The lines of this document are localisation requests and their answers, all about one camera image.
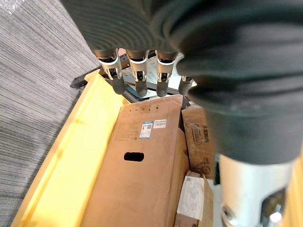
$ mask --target cardboard box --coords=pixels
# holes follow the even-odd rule
[[[214,147],[205,111],[198,105],[182,110],[190,167],[193,172],[214,178]]]
[[[84,227],[172,227],[189,170],[180,95],[121,107]]]
[[[213,227],[213,200],[205,176],[189,171],[183,182],[175,227]]]

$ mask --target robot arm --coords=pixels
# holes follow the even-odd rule
[[[220,153],[222,220],[228,227],[280,221],[303,135],[303,2],[62,0],[114,90],[124,92],[117,48],[136,91],[147,91],[157,50],[157,94],[167,93],[178,52],[180,91],[206,110]]]

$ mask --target gray carpet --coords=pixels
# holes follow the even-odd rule
[[[0,0],[0,226],[77,101],[72,79],[97,66],[58,0]]]

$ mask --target white label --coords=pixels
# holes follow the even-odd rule
[[[140,139],[149,139],[151,137],[152,123],[153,122],[143,122],[139,137]]]
[[[154,129],[163,129],[166,128],[166,119],[163,120],[155,120],[155,124],[153,125]]]
[[[202,221],[203,203],[204,179],[185,176],[177,213]]]

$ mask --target yellow bin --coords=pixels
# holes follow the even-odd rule
[[[88,81],[40,167],[13,227],[77,227],[90,197],[120,107],[128,101],[99,76]],[[298,159],[282,226],[303,227],[303,158]]]

